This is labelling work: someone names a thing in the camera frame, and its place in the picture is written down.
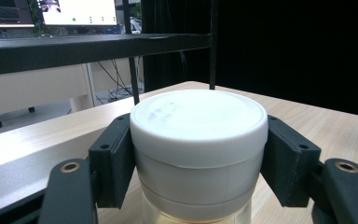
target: plastic container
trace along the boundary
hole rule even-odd
[[[131,137],[145,223],[158,223],[158,212],[176,221],[164,223],[250,216],[268,137],[267,113],[256,101],[209,90],[156,95],[131,111]]]

